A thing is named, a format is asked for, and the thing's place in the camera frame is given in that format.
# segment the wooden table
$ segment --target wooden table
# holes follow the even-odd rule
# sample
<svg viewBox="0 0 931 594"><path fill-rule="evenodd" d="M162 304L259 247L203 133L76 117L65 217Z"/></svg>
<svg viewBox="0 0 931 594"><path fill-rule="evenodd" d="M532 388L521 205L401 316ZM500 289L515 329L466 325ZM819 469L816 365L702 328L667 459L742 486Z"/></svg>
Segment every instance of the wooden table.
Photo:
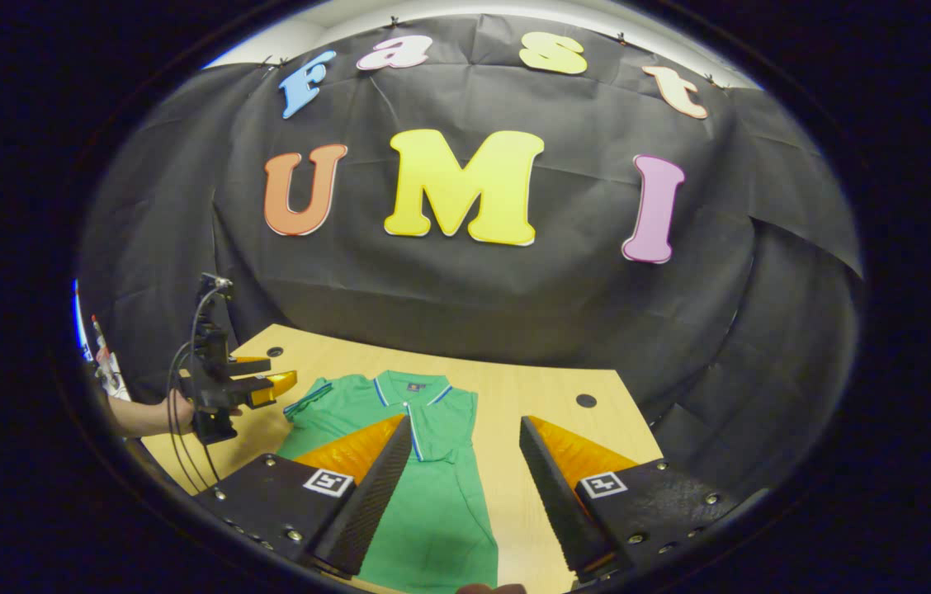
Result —
<svg viewBox="0 0 931 594"><path fill-rule="evenodd" d="M317 377L332 380L361 373L371 379L389 369L414 375L444 375L451 386L477 392L480 398L473 448L492 531L499 542L499 583L522 583L531 593L567 592L574 575L565 565L521 455L518 439L522 415L534 414L554 422L639 464L662 456L616 371L454 360L360 345L283 326L266 328L233 354L267 356L270 347L284 351L272 358L271 373L296 370L299 383L280 396L276 405L257 410L243 407L242 417L232 417L239 436L209 447L221 477L281 446L292 428L281 410L303 398ZM575 402L579 394L592 395L597 406L579 406ZM176 462L168 436L145 437L142 441L180 486L191 495L197 493ZM211 485L212 471L201 443L193 435L186 436L186 443L202 477ZM201 486L186 458L183 463ZM352 584L373 592L391 592L357 580Z"/></svg>

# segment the black wire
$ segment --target black wire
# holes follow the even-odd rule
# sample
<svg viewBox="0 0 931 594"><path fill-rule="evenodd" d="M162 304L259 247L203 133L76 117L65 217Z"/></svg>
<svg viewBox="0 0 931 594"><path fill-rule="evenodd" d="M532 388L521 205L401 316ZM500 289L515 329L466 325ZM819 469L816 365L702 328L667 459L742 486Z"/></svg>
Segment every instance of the black wire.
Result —
<svg viewBox="0 0 931 594"><path fill-rule="evenodd" d="M185 345L183 345L183 346L186 346L186 345L190 345L190 342L186 342ZM179 354L177 354L177 356L179 357L179 361L173 361L173 362L172 362L172 367L173 367L173 368L178 368L179 365L182 365L182 357L179 356ZM171 386L171 385L170 385L170 386L165 386L165 388L166 388L166 389L165 389L165 392L168 392L168 391L171 390L172 386ZM171 422L170 422L170 424L168 424L168 433L172 433L172 443L173 443L173 444L175 443L175 439L176 439L175 436L179 436L179 445L182 445L182 446L183 446L183 454L186 454L186 455L187 455L187 460L190 461L190 463L191 463L191 468L194 469L195 473L198 474L198 480L201 481L201 484L202 484L202 485L205 485L205 488L206 488L206 489L208 489L208 488L209 488L209 483L205 482L205 477L204 477L204 476L201 476L201 470L198 470L198 465L194 463L194 456L191 455L191 451L190 451L189 449L187 449L187 440L183 439L183 432L182 432L182 429L179 428L179 402L176 401L175 398L172 398L172 395L171 395L171 394L169 394L169 395L167 396L167 398L170 398L170 399L171 399L170 402L172 403L172 405L171 405L171 406L172 406L172 418L175 418L175 421L176 421L176 430L175 430L175 432L172 432L172 424L171 424Z"/></svg>
<svg viewBox="0 0 931 594"><path fill-rule="evenodd" d="M209 299L212 298L212 296L215 295L215 294L218 293L218 292L220 292L220 289L218 289L218 287L217 287L217 289L210 290L209 293L206 293L206 296L205 296L205 297L202 297L202 298L201 298L201 302L198 302L198 308L197 308L197 310L194 312L194 323L191 323L191 340L190 340L190 342L191 342L192 345L193 345L193 342L194 342L194 338L195 338L195 336L197 335L197 330L198 330L198 317L201 316L201 309L204 308L206 302L208 302ZM190 366L191 366L191 381L196 381L195 377L197 377L197 376L194 375L194 360L195 360L195 358L196 358L194 349L191 349L190 357L191 357L191 362L190 362ZM199 415L199 414L201 414L201 411L198 411L198 407L195 406L195 407L194 407L194 426L195 426L195 427L197 427L197 418L198 418L198 415ZM210 467L210 469L212 469L212 476L213 476L213 477L216 477L216 482L218 483L218 482L220 481L220 475L216 473L216 465L212 463L212 456L209 455L209 445L208 445L208 444L205 444L205 443L202 443L202 444L201 444L201 447L202 447L202 449L205 449L205 457L209 459L209 467Z"/></svg>
<svg viewBox="0 0 931 594"><path fill-rule="evenodd" d="M186 349L186 347L189 347L189 346L190 346L190 342L183 343L183 346L179 347L179 350L176 351L176 354L172 355L172 365L168 367L168 376L165 376L165 380L164 380L164 393L165 393L164 397L167 399L171 399L170 392L172 391L172 372L175 371L176 369L176 360L178 360L179 354L183 353L183 349ZM194 484L194 479L191 478L190 473L187 472L187 467L183 465L183 458L180 458L179 450L176 449L176 436L175 436L175 433L172 433L172 403L165 402L164 408L165 410L168 411L168 439L172 440L172 451L174 451L176 454L176 461L179 462L179 467L180 469L183 470L183 476L187 477L187 481L191 482L191 487L194 488L194 490L196 490L197 492L201 493L201 489L199 489L198 486ZM183 446L183 451L187 451L187 448L185 446Z"/></svg>

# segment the green polo shirt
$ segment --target green polo shirt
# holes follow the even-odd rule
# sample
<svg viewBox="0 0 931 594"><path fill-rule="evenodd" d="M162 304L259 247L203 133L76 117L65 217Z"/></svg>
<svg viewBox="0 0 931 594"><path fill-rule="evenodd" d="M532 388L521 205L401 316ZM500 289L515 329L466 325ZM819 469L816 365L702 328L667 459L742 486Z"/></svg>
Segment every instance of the green polo shirt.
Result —
<svg viewBox="0 0 931 594"><path fill-rule="evenodd" d="M296 458L368 425L406 413L413 452L385 509L359 579L418 594L496 586L499 546L473 454L475 392L442 375L386 371L375 379L319 377L286 407L293 429L277 454Z"/></svg>

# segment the white wall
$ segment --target white wall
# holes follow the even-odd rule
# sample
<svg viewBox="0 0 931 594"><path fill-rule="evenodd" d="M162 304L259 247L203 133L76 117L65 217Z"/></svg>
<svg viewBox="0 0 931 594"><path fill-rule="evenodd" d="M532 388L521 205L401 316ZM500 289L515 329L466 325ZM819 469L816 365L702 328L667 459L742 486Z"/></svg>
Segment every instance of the white wall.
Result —
<svg viewBox="0 0 931 594"><path fill-rule="evenodd" d="M608 0L330 0L268 27L206 68L220 64L261 63L269 55L273 56L272 61L296 57L331 41L386 26L393 15L401 21L408 21L481 12L566 22L610 36L623 31L629 44L653 50L700 75L710 74L715 83L723 87L757 87L733 64L710 49L662 26L634 8Z"/></svg>

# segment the colorful foam letter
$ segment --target colorful foam letter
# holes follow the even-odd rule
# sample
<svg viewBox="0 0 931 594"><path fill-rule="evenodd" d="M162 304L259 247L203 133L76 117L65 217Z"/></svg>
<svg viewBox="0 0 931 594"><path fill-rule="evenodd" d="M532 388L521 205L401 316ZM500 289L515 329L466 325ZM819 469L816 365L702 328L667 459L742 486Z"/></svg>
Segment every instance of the colorful foam letter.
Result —
<svg viewBox="0 0 931 594"><path fill-rule="evenodd" d="M281 113L283 120L293 116L297 110L306 106L308 101L319 94L319 89L312 89L308 83L318 84L326 78L326 67L323 64L328 63L334 56L337 56L337 52L332 49L327 50L278 84L278 87L286 94L286 109Z"/></svg>
<svg viewBox="0 0 931 594"><path fill-rule="evenodd" d="M378 70L390 65L393 68L410 68L428 60L425 50L432 45L432 37L424 35L408 35L386 39L375 45L377 50L366 54L356 63L359 70Z"/></svg>
<svg viewBox="0 0 931 594"><path fill-rule="evenodd" d="M293 169L300 164L300 153L280 154L267 162L264 166L268 173L264 219L274 233L308 234L326 222L333 203L333 174L337 170L337 161L345 154L348 154L348 147L344 145L326 145L311 151L311 162L315 164L311 202L300 213L289 208L289 182Z"/></svg>
<svg viewBox="0 0 931 594"><path fill-rule="evenodd" d="M638 206L635 234L623 242L623 256L636 262L662 264L670 260L670 215L674 208L674 191L685 181L677 165L662 158L635 157L635 167L642 174L642 198Z"/></svg>
<svg viewBox="0 0 931 594"><path fill-rule="evenodd" d="M530 245L535 229L528 224L528 184L531 166L545 144L527 132L503 130L484 140L473 158L458 167L451 147L439 130L408 130L393 136L400 153L396 208L385 219L385 231L420 237L431 223L421 214L428 196L432 214L447 237L458 232L477 196L480 213L469 224L469 235L488 243Z"/></svg>
<svg viewBox="0 0 931 594"><path fill-rule="evenodd" d="M531 68L579 74L587 70L587 60L579 55L583 46L571 37L531 31L521 38L521 60Z"/></svg>
<svg viewBox="0 0 931 594"><path fill-rule="evenodd" d="M674 109L687 114L687 116L696 117L697 120L703 120L703 118L707 117L707 109L692 102L688 93L685 92L688 89L696 93L696 84L681 78L677 72L674 72L671 68L662 67L662 65L643 65L642 72L657 78L660 95Z"/></svg>

